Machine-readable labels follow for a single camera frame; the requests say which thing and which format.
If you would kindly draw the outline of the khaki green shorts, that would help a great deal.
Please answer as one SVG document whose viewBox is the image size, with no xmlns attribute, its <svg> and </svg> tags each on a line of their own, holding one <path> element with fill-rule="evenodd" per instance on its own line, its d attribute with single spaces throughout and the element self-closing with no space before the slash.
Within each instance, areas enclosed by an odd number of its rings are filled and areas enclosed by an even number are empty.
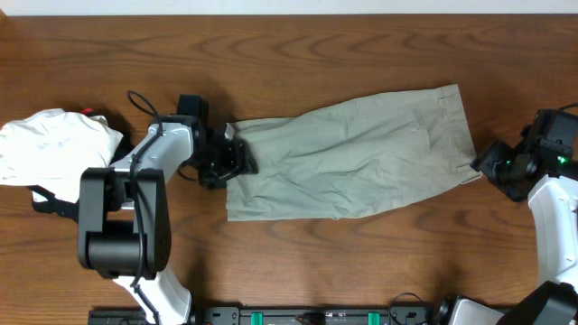
<svg viewBox="0 0 578 325">
<path fill-rule="evenodd" d="M 479 178 L 455 85 L 358 97 L 235 128 L 257 171 L 228 182 L 231 221 L 364 218 Z"/>
</svg>

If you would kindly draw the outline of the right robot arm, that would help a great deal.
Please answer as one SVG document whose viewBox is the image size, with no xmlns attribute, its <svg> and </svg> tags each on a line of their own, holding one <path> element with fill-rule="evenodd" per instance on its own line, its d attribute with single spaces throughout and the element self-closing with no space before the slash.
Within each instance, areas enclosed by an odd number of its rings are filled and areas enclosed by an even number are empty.
<svg viewBox="0 0 578 325">
<path fill-rule="evenodd" d="M 538 286 L 498 324 L 577 322 L 576 106 L 538 110 L 520 143 L 496 141 L 471 163 L 510 200 L 528 204 L 536 230 Z"/>
</svg>

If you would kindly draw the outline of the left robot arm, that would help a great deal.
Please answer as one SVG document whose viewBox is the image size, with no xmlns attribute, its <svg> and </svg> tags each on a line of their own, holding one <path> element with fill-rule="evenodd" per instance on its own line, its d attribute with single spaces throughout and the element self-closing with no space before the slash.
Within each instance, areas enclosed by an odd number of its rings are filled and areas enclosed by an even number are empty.
<svg viewBox="0 0 578 325">
<path fill-rule="evenodd" d="M 161 115 L 141 94 L 128 100 L 152 117 L 146 137 L 108 167 L 88 168 L 80 178 L 80 264 L 127 290 L 138 310 L 95 310 L 90 324 L 201 324 L 191 292 L 169 265 L 172 248 L 168 181 L 190 166 L 198 182 L 223 189 L 229 180 L 255 174 L 257 165 L 235 128 L 214 130 L 210 106 L 182 95 L 175 113 Z"/>
</svg>

